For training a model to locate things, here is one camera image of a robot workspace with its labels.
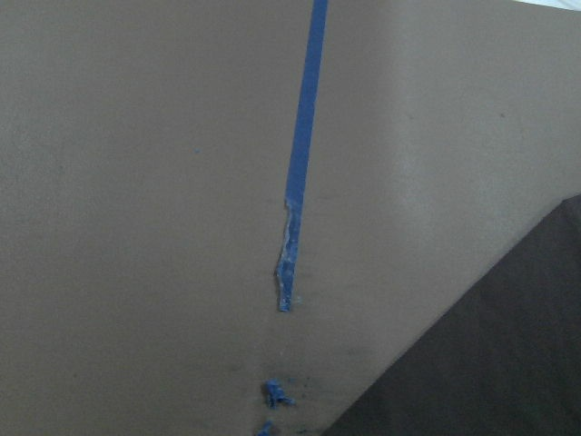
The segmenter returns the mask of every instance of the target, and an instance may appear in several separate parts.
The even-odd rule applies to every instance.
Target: blue tape scrap
[[[266,421],[256,436],[271,436],[272,421]]]
[[[299,254],[300,220],[309,167],[310,139],[315,116],[319,87],[320,59],[322,57],[328,0],[313,0],[310,18],[309,42],[300,86],[299,108],[290,153],[289,174],[285,203],[288,210],[287,226],[281,258],[276,268],[279,280],[279,310],[291,309],[294,269]]]
[[[289,398],[284,393],[284,390],[281,387],[281,383],[276,379],[270,379],[266,381],[266,403],[271,409],[276,409],[279,403],[283,404],[295,404],[295,400]]]

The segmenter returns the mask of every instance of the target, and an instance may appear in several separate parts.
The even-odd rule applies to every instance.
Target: dark fabric
[[[324,436],[580,435],[581,196],[563,202]]]

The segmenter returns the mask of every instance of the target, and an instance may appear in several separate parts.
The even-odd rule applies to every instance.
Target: gray floor
[[[331,0],[300,298],[277,313],[309,18],[0,9],[1,434],[318,434],[581,192],[581,15]],[[273,376],[295,408],[266,410]]]

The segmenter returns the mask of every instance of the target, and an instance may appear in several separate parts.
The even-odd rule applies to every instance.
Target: painter's tape
[[[325,35],[328,0],[313,0],[310,18],[309,42],[300,87],[299,110],[292,141],[285,202],[288,210],[287,227],[281,259],[276,269],[281,297],[279,310],[291,309],[294,268],[299,254],[300,219],[309,167],[310,139],[315,116],[315,102],[319,87],[320,59]]]

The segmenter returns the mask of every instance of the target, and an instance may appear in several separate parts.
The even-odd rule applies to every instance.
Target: dark triangular object
[[[581,434],[581,196],[550,213],[324,436]]]

